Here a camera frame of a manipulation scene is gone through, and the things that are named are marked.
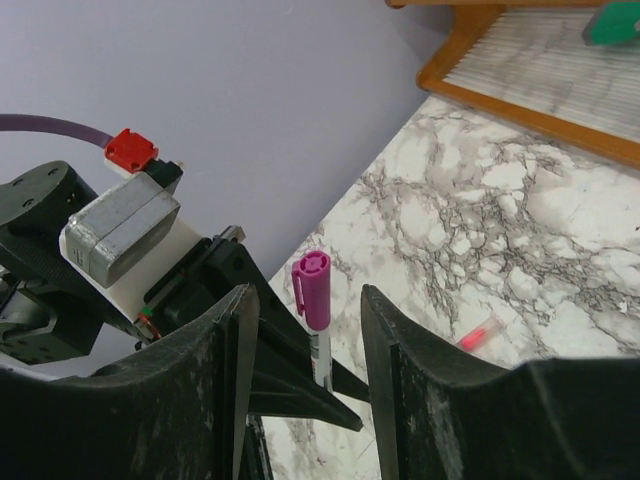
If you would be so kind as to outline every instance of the gray wall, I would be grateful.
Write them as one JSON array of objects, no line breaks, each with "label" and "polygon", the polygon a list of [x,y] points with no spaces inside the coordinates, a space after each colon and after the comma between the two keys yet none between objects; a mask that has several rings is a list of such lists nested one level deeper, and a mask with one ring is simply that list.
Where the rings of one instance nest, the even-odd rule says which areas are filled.
[{"label": "gray wall", "polygon": [[[186,164],[182,216],[242,225],[269,277],[424,100],[450,23],[383,0],[4,2],[1,110],[141,132]],[[54,159],[117,180],[73,140],[3,134],[0,152],[2,181]],[[83,365],[129,352],[102,338]]]}]

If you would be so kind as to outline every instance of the purple cable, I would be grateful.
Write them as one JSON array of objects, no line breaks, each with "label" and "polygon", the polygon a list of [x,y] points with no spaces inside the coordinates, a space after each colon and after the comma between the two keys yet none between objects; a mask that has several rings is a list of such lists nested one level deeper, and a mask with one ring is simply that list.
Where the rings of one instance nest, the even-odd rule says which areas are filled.
[{"label": "purple cable", "polygon": [[113,138],[100,130],[68,120],[18,113],[0,113],[0,132],[53,133],[82,140],[100,148],[105,148]]}]

